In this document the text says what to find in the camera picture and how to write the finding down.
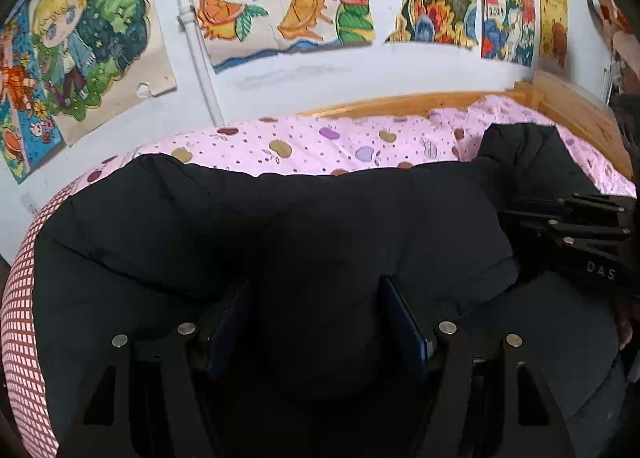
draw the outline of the black jacket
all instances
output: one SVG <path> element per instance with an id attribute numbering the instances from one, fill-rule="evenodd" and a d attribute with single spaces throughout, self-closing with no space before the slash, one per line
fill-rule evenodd
<path id="1" fill-rule="evenodd" d="M 612 314 L 554 273 L 513 287 L 518 265 L 497 219 L 511 197 L 575 191 L 596 193 L 555 128 L 532 124 L 493 125 L 470 163 L 339 177 L 251 177 L 139 157 L 67 199 L 35 244 L 34 323 L 56 436 L 83 370 L 114 335 L 166 333 L 245 278 L 284 393 L 362 391 L 386 366 L 376 287 L 394 275 L 429 321 L 519 333 L 578 456 L 595 456 L 625 391 Z"/>

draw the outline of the metal bolt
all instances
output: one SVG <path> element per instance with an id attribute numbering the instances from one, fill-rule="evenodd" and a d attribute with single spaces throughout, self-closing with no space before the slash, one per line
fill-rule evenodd
<path id="1" fill-rule="evenodd" d="M 522 337 L 515 333 L 509 333 L 509 335 L 507 335 L 507 344 L 514 348 L 520 348 L 522 346 Z"/>
<path id="2" fill-rule="evenodd" d="M 182 323 L 178 326 L 178 333 L 180 335 L 191 335 L 196 330 L 196 325 L 193 323 Z"/>
<path id="3" fill-rule="evenodd" d="M 116 335 L 113 339 L 111 339 L 111 344 L 116 348 L 122 348 L 125 344 L 127 344 L 127 342 L 129 342 L 129 338 L 124 333 Z"/>
<path id="4" fill-rule="evenodd" d="M 445 335 L 453 335 L 458 330 L 458 327 L 455 324 L 453 324 L 451 321 L 442 321 L 438 325 L 438 328 Z"/>

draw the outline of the person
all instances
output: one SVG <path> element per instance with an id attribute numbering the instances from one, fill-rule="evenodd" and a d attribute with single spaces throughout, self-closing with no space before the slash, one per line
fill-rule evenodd
<path id="1" fill-rule="evenodd" d="M 41 67 L 49 79 L 47 89 L 64 108 L 71 107 L 74 88 L 80 99 L 89 96 L 86 78 L 96 58 L 76 30 L 86 7 L 87 0 L 40 0 L 34 11 L 33 33 L 54 51 L 54 58 Z"/>

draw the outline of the wooden bed frame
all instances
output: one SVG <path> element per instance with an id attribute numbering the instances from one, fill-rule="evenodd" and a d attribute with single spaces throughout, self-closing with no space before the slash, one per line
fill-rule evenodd
<path id="1" fill-rule="evenodd" d="M 533 82 L 516 82 L 510 91 L 451 91 L 361 100 L 352 104 L 307 111 L 302 115 L 325 118 L 361 118 L 372 115 L 422 115 L 438 107 L 465 108 L 489 94 L 508 96 L 532 108 L 598 149 L 623 176 L 633 180 L 627 154 L 612 111 L 584 90 L 545 72 L 535 72 Z"/>

